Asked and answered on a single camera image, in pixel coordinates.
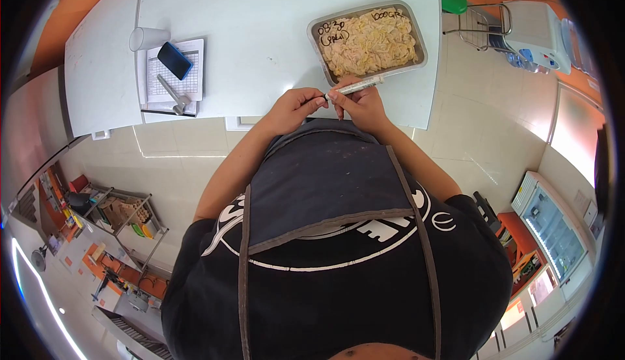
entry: apron strap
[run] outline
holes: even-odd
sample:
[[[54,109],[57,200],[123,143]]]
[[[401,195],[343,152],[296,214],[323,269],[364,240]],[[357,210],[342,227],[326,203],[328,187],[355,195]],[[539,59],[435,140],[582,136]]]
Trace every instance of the apron strap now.
[[[247,260],[249,259],[249,200],[250,185],[245,188],[243,210],[243,232],[239,248],[239,329],[241,331],[241,349],[243,360],[251,360],[252,353],[249,347],[249,315],[247,311]]]
[[[426,226],[423,223],[421,214],[419,214],[419,208],[412,198],[408,182],[404,176],[393,148],[389,145],[386,146],[386,151],[393,162],[397,176],[401,181],[402,189],[406,194],[406,198],[412,206],[414,211],[414,220],[416,222],[417,231],[419,233],[419,239],[421,240],[421,247],[423,248],[423,256],[426,260],[427,279],[430,286],[430,295],[432,301],[432,315],[434,320],[434,359],[441,360],[441,300],[439,298],[438,279],[436,278],[436,266],[434,264],[434,255],[432,253],[432,246],[430,245],[429,238],[427,236]],[[249,345],[249,315],[247,310],[247,261],[249,259],[249,207],[251,198],[251,186],[247,185],[245,189],[245,201],[243,211],[243,233],[241,234],[241,246],[239,248],[239,329],[241,332],[241,349],[243,350],[243,359],[251,360],[252,354]]]
[[[404,193],[406,193],[406,198],[410,201],[410,205],[414,210],[414,220],[417,225],[419,239],[421,239],[423,256],[426,259],[427,280],[429,281],[430,297],[432,299],[432,317],[434,319],[434,359],[441,360],[441,300],[439,298],[438,279],[436,278],[436,266],[434,265],[432,245],[430,245],[429,238],[427,236],[426,226],[425,224],[423,224],[423,219],[421,219],[419,208],[412,198],[412,193],[410,192],[410,188],[408,187],[408,182],[406,181],[406,177],[404,176],[404,171],[399,165],[399,162],[395,157],[395,153],[393,153],[393,148],[387,145],[386,151],[388,151],[389,157],[393,162],[393,166],[395,167],[397,176],[401,181]]]

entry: black t-shirt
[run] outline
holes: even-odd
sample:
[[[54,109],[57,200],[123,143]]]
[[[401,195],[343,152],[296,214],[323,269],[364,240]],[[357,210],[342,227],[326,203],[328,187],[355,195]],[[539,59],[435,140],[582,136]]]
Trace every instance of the black t-shirt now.
[[[310,155],[305,144],[302,138],[288,146]],[[436,263],[442,358],[469,359],[507,307],[510,265],[469,196],[443,204],[416,185],[412,196]],[[243,200],[239,196],[218,220],[195,222],[184,235],[162,305],[164,335],[176,359],[243,356],[237,282]],[[276,214],[285,209],[297,208],[284,201]],[[367,342],[434,357],[430,291],[413,217],[307,234],[250,260],[253,359],[327,359]]]

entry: blue phone case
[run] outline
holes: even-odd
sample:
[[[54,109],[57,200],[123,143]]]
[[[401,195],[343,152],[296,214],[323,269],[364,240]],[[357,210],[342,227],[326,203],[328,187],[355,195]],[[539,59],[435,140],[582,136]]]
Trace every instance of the blue phone case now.
[[[180,55],[180,57],[181,57],[181,58],[184,58],[184,60],[186,60],[187,62],[189,62],[189,68],[188,68],[188,69],[187,69],[187,71],[184,73],[183,77],[182,77],[181,79],[179,78],[179,79],[182,81],[184,78],[186,78],[186,77],[187,77],[187,75],[189,74],[189,71],[191,71],[191,69],[193,68],[193,63],[192,63],[189,59],[185,58],[185,57],[184,57],[184,55],[183,55],[183,53],[182,53],[182,52],[180,52],[180,50],[179,50],[179,49],[177,49],[177,48],[176,48],[176,46],[175,46],[174,44],[171,44],[171,43],[170,43],[170,42],[168,42],[168,41],[167,41],[167,42],[165,42],[165,44],[169,44],[169,45],[170,45],[170,46],[171,46],[171,47],[172,47],[172,48],[173,48],[176,52],[178,52],[178,55]]]

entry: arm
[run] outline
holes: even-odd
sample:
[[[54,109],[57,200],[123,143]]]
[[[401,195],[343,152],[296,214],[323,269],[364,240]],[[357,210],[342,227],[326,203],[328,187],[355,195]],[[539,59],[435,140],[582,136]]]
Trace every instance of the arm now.
[[[346,110],[358,128],[375,136],[383,145],[392,146],[399,163],[439,201],[462,194],[456,181],[388,120],[378,89],[367,88],[352,94],[351,98],[334,91],[358,81],[356,77],[345,77],[328,93],[339,119],[343,117],[343,109]]]
[[[323,93],[313,88],[287,90],[261,121],[259,121],[236,145],[219,165],[208,181],[193,222],[200,219],[217,219],[245,187],[261,165],[265,150],[277,135],[296,130],[306,116],[321,106],[328,107]]]

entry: tiled floor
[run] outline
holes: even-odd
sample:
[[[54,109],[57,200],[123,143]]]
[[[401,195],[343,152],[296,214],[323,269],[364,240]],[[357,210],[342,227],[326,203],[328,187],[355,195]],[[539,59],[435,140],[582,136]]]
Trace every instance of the tiled floor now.
[[[453,28],[454,16],[443,27]],[[536,170],[556,104],[555,75],[510,66],[495,51],[480,52],[459,36],[443,36],[437,91],[428,130],[402,130],[460,185],[479,191],[496,212],[509,202],[527,169]],[[152,193],[170,229],[154,259],[174,263],[202,190],[245,132],[226,131],[223,119],[193,119],[114,130],[108,140],[87,139],[61,166],[68,179]],[[148,254],[153,243],[122,232],[121,241]]]

